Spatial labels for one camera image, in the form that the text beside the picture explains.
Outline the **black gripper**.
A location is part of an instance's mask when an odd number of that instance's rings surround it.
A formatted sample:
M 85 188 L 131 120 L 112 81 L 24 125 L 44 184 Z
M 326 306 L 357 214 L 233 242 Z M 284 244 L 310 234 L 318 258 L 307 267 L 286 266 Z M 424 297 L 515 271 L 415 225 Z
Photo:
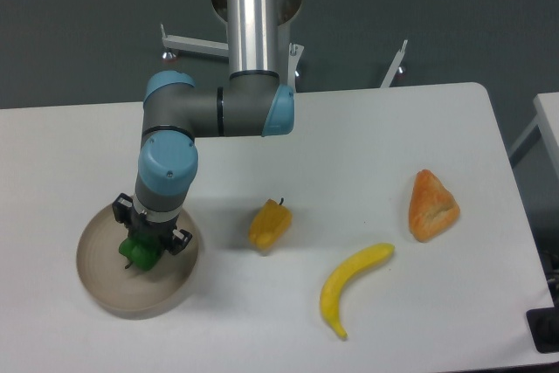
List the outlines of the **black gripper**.
M 128 237 L 147 247 L 165 249 L 170 255 L 181 253 L 193 239 L 184 229 L 177 229 L 178 216 L 165 222 L 149 221 L 143 213 L 134 210 L 133 199 L 121 193 L 111 205 L 114 219 L 128 229 Z

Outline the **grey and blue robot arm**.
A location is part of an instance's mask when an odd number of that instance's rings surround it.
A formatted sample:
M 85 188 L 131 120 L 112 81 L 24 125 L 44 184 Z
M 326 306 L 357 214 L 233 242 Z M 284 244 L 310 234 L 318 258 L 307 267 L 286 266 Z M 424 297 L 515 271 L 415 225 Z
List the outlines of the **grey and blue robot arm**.
M 116 221 L 128 231 L 122 255 L 175 255 L 190 242 L 177 219 L 197 173 L 196 139 L 292 131 L 287 24 L 299 8 L 299 1 L 290 0 L 226 0 L 220 15 L 226 23 L 228 86 L 202 90 L 175 71 L 148 81 L 135 193 L 113 202 Z

